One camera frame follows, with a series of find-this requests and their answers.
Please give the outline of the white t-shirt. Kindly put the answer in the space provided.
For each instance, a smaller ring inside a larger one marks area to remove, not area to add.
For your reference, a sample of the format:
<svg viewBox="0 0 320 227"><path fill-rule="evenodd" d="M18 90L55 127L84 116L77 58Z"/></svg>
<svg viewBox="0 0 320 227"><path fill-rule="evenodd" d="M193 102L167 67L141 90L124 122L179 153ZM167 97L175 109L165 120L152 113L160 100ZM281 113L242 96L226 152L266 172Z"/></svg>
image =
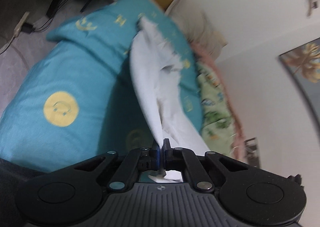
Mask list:
<svg viewBox="0 0 320 227"><path fill-rule="evenodd" d="M163 140L168 138L172 147L204 155L209 148L182 108L179 55L164 39L156 23L141 17L138 27L129 56L131 80L155 141L163 147Z"/></svg>

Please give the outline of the green cartoon blanket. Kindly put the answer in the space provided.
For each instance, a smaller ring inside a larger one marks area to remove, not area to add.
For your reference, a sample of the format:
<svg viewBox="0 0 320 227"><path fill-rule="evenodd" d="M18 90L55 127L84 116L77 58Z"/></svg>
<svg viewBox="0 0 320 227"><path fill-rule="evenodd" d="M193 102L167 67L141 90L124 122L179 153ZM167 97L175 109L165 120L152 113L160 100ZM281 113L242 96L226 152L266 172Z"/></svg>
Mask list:
<svg viewBox="0 0 320 227"><path fill-rule="evenodd" d="M236 129L224 87L212 68L200 61L196 65L203 111L201 137L211 151L230 157Z"/></svg>

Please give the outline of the pink fuzzy blanket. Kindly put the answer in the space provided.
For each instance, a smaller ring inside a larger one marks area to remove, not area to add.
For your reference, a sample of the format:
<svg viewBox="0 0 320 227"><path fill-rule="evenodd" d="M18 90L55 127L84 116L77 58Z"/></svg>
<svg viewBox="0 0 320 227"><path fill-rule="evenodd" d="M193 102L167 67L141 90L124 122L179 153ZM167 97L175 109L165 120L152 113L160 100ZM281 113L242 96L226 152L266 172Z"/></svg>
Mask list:
<svg viewBox="0 0 320 227"><path fill-rule="evenodd" d="M244 162L245 161L245 136L243 133L242 124L240 122L240 119L236 115L233 107L232 107L230 98L227 93L226 86L223 83L223 79L220 74L220 71L218 70L214 60L210 57L208 52L203 47L200 46L200 44L198 44L196 42L191 42L190 46L194 52L196 64L198 61L200 61L200 62L206 64L208 67L212 68L212 70L217 74L218 78L220 79L220 81L224 87L225 96L228 101L228 107L229 107L232 115L234 116L234 120L235 120L234 125L235 125L235 129L236 129L236 136L235 136L235 140L233 142L233 149L232 149L233 154L230 157Z"/></svg>

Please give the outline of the teal patterned bed sheet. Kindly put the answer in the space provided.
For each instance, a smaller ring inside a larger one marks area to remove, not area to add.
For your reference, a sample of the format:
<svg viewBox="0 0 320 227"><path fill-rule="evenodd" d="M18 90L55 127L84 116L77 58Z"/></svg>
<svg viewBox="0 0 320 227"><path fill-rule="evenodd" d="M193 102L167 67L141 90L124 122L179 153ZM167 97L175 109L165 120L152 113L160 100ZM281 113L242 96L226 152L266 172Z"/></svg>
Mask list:
<svg viewBox="0 0 320 227"><path fill-rule="evenodd" d="M48 34L55 47L29 70L2 114L2 159L52 172L110 150L125 155L152 145L129 67L143 16L180 55L178 105L201 129L196 64L187 40L152 0L118 0Z"/></svg>

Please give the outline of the grey pillow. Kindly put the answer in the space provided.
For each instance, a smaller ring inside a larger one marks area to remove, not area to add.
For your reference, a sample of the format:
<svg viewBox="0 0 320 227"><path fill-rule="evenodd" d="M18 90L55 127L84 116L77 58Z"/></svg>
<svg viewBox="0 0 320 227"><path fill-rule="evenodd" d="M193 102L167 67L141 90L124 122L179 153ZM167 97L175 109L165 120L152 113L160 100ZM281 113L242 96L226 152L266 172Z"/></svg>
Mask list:
<svg viewBox="0 0 320 227"><path fill-rule="evenodd" d="M173 0L165 11L189 42L203 47L216 60L228 42L193 0Z"/></svg>

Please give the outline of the white power strip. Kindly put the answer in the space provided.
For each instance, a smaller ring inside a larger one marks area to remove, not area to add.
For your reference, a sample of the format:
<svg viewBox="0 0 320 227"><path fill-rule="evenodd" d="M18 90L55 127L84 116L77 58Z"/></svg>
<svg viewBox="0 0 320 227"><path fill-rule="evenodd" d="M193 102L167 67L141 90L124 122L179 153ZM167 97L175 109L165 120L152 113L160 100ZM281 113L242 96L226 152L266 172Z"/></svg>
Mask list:
<svg viewBox="0 0 320 227"><path fill-rule="evenodd" d="M14 38L17 38L19 36L22 29L22 25L28 19L29 15L30 15L30 12L26 11L21 17L21 19L19 20L19 22L17 23L17 25L15 26L14 33L13 33Z"/></svg>

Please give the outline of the wall painting with gold flower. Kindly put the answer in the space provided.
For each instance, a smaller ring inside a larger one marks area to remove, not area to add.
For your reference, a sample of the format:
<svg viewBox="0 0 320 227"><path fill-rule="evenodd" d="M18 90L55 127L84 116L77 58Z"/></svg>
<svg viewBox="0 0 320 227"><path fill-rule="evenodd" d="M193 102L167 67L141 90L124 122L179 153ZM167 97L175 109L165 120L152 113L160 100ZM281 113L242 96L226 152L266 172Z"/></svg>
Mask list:
<svg viewBox="0 0 320 227"><path fill-rule="evenodd" d="M279 55L319 122L319 38Z"/></svg>

